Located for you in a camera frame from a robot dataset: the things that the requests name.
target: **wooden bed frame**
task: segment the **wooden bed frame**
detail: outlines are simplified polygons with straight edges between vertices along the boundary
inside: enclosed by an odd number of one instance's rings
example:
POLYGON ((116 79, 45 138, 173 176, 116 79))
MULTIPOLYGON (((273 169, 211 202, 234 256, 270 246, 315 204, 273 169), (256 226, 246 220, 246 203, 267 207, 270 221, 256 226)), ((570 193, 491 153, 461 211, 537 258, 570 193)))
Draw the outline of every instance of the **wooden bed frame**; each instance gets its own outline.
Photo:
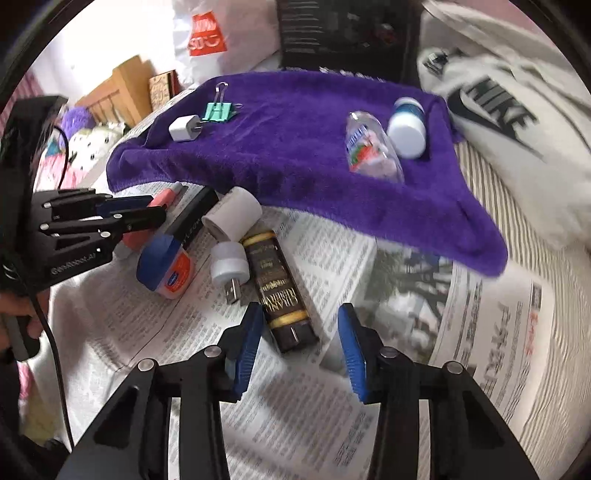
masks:
POLYGON ((76 102, 91 111, 97 122, 124 121, 134 127, 152 112, 148 80, 154 76, 150 62, 132 57, 113 69, 113 75, 76 102))

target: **binder clip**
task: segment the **binder clip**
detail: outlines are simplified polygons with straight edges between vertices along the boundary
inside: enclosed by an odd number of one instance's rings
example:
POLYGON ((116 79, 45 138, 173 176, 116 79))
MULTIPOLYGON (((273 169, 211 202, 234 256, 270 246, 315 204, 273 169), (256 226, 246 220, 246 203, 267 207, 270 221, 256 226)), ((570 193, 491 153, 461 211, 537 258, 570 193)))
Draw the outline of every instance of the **binder clip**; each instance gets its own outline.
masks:
POLYGON ((227 122, 242 108, 241 103, 234 105, 228 102, 224 103, 223 96, 227 88, 228 84, 226 82, 220 82, 216 85, 216 96, 213 102, 207 104, 205 115, 203 115, 203 122, 227 122))

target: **blue bottle cap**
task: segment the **blue bottle cap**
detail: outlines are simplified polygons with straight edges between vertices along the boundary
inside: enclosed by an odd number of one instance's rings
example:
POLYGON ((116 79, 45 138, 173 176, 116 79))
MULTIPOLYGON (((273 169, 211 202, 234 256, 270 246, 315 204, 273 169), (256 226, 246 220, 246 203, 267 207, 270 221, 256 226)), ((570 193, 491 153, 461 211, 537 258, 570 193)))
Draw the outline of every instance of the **blue bottle cap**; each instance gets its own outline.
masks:
POLYGON ((157 233, 139 256, 135 277, 140 283, 155 291, 180 249, 181 242, 175 237, 157 233))

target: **purple plush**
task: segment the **purple plush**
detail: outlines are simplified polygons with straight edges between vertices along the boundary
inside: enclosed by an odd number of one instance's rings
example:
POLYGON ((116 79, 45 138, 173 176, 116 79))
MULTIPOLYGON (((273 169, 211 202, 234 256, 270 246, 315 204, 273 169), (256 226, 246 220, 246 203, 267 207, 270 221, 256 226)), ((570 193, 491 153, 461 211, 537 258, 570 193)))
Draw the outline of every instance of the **purple plush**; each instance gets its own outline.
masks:
MULTIPOLYGON (((90 111, 83 106, 70 108, 61 119, 61 128, 70 140, 76 132, 83 128, 96 127, 96 121, 90 111)), ((64 146, 64 140, 60 138, 60 147, 64 146)))
POLYGON ((119 145, 107 175, 113 191, 158 180, 222 193, 239 185, 263 205, 306 210, 484 275, 499 275, 507 262, 501 234, 460 172, 445 101, 412 87, 313 72, 218 77, 162 113, 147 133, 119 145), (229 84, 225 101, 244 105, 240 113, 225 124, 205 124, 194 141, 172 141, 168 126, 180 116, 203 115, 221 81, 229 84), (386 125, 401 96, 425 109, 424 157, 401 161, 405 184, 349 172, 348 113, 367 111, 386 125))

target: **small plastic bottle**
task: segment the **small plastic bottle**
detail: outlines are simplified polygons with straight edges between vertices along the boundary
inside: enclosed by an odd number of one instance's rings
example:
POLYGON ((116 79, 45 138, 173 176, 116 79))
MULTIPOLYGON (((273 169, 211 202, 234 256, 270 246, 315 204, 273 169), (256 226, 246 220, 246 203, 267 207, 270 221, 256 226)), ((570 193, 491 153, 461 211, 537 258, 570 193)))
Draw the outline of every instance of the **small plastic bottle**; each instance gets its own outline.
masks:
POLYGON ((425 110, 417 100, 411 97, 396 100, 394 114, 388 123, 388 137, 400 158, 414 160, 425 152, 425 110))
POLYGON ((394 146, 373 115, 367 112, 349 114, 346 145, 350 171, 404 182, 394 146))

